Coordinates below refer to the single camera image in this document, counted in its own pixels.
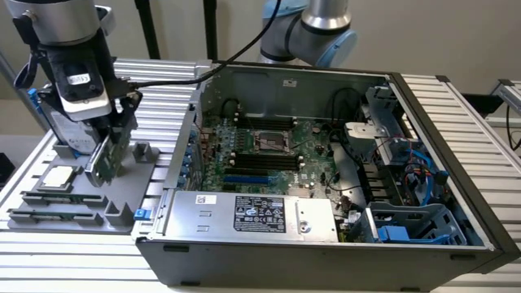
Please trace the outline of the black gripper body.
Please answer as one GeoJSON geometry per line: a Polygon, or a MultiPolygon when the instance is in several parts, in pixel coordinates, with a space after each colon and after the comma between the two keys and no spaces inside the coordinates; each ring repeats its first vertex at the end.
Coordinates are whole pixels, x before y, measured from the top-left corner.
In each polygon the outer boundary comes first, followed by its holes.
{"type": "Polygon", "coordinates": [[[38,45],[50,66],[50,84],[59,98],[121,98],[135,91],[130,83],[114,75],[113,58],[103,34],[74,45],[38,45]]]}

